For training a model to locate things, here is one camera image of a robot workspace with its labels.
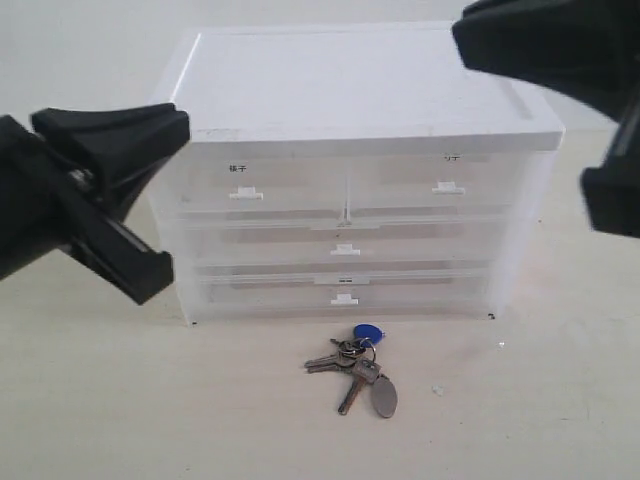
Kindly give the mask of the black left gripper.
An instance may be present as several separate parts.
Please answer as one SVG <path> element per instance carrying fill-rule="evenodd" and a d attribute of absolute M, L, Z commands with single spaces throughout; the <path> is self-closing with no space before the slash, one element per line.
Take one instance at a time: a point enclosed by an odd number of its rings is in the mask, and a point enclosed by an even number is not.
<path fill-rule="evenodd" d="M 189 142 L 188 114 L 172 103 L 47 108 L 31 123 L 1 118 L 1 276 L 60 250 L 139 305 L 171 285 L 171 255 L 154 251 L 124 221 Z"/>

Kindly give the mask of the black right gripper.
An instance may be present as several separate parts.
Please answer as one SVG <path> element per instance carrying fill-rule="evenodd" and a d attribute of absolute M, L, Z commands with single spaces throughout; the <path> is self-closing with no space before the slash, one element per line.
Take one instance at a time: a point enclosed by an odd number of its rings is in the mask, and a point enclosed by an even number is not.
<path fill-rule="evenodd" d="M 466 68 L 620 120 L 603 163 L 585 169 L 580 185 L 595 231 L 638 235 L 639 95 L 630 102 L 639 84 L 638 2 L 476 1 L 451 32 Z"/>

